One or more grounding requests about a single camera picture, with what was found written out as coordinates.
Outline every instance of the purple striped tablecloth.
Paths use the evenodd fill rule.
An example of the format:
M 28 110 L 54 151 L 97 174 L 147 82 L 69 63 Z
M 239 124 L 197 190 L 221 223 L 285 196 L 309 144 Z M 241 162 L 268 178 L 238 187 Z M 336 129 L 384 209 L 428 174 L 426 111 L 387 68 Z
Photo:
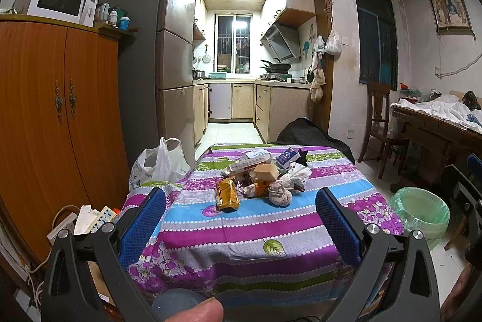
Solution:
M 302 147 L 308 150 L 312 174 L 306 191 L 295 194 L 289 206 L 240 197 L 237 211 L 217 211 L 215 187 L 221 170 L 260 146 L 274 155 L 288 148 L 214 145 L 179 184 L 158 184 L 166 193 L 166 213 L 139 261 L 129 267 L 142 290 L 158 294 L 192 289 L 215 295 L 226 307 L 289 306 L 337 297 L 353 270 L 341 260 L 315 211 L 316 192 L 325 186 L 365 223 L 403 233 L 397 215 L 362 173 L 341 152 L 323 146 Z M 134 190 L 122 211 L 138 206 L 150 190 Z

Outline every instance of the wardrobe door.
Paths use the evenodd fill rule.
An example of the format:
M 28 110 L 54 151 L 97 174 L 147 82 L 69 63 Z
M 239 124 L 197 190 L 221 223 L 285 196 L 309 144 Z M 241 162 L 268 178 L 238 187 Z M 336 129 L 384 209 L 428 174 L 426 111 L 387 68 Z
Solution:
M 90 204 L 67 123 L 66 34 L 52 24 L 0 23 L 0 205 L 34 261 L 49 254 L 55 214 Z
M 117 89 L 117 40 L 67 29 L 64 89 L 67 119 L 85 190 L 92 206 L 122 208 L 129 169 Z

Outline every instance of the human hand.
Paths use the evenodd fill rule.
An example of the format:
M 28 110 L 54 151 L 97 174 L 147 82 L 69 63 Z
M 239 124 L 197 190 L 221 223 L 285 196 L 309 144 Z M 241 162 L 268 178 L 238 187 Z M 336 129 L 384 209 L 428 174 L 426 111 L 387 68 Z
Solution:
M 223 305 L 210 297 L 189 310 L 170 317 L 166 322 L 223 322 Z

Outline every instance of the window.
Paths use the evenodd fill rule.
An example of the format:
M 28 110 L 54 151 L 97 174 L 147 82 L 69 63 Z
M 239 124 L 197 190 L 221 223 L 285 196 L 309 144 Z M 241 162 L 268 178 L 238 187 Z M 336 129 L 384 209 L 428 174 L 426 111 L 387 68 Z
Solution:
M 398 50 L 391 0 L 356 0 L 360 29 L 360 82 L 397 89 Z
M 216 15 L 216 72 L 249 73 L 251 16 Z

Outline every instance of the ceiling light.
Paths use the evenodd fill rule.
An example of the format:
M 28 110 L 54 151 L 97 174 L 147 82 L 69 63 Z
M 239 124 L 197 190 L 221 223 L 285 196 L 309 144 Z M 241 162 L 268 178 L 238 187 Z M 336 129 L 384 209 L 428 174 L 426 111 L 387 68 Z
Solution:
M 244 30 L 248 26 L 248 22 L 244 22 L 243 20 L 236 21 L 236 29 L 237 30 Z

